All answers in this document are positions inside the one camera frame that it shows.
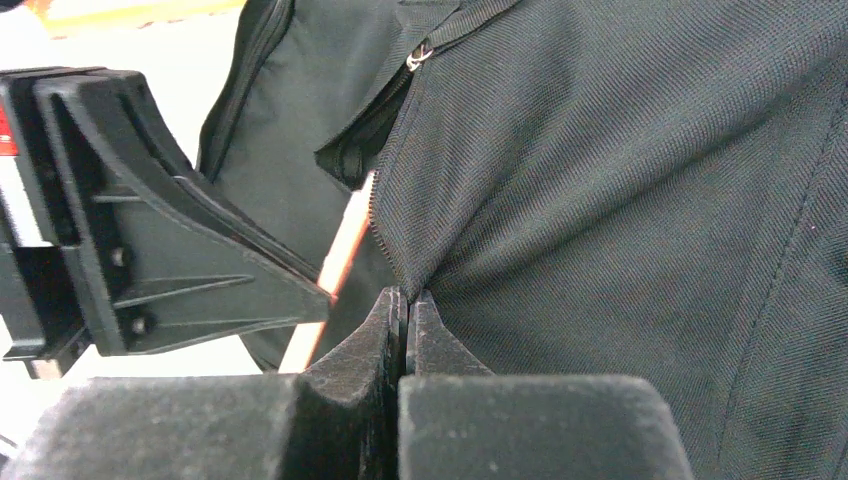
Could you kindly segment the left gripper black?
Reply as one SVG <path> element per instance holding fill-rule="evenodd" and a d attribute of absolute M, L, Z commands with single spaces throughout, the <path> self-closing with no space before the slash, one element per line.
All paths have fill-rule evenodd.
<path fill-rule="evenodd" d="M 316 270 L 192 168 L 144 76 L 88 71 L 1 74 L 3 360 L 60 379 L 85 322 L 123 356 L 325 319 Z"/>

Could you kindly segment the orange pen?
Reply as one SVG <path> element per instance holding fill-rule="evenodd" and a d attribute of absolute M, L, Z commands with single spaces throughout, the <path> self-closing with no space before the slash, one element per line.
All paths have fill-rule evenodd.
<path fill-rule="evenodd" d="M 341 224 L 324 259 L 317 286 L 330 295 L 331 305 L 350 274 L 359 246 L 369 225 L 370 195 L 375 171 L 370 171 L 362 188 L 352 193 Z M 311 362 L 327 322 L 298 324 L 278 368 L 280 374 L 303 372 Z"/>

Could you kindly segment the black student backpack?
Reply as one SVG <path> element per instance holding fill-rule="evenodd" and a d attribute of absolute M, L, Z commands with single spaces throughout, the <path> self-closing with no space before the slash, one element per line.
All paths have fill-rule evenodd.
<path fill-rule="evenodd" d="M 624 374 L 699 479 L 847 475 L 843 1 L 250 1 L 200 172 L 429 292 L 499 374 Z"/>

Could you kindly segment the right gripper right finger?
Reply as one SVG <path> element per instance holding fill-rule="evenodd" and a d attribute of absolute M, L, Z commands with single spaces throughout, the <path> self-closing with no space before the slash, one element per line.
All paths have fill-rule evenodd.
<path fill-rule="evenodd" d="M 432 296 L 410 307 L 398 391 L 403 479 L 689 479 L 667 403 L 621 375 L 496 375 L 444 326 Z"/>

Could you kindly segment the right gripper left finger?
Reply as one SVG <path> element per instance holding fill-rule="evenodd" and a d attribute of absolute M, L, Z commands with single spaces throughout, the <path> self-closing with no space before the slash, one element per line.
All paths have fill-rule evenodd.
<path fill-rule="evenodd" d="M 299 374 L 95 379 L 69 389 L 5 479 L 393 479 L 407 302 L 383 290 Z"/>

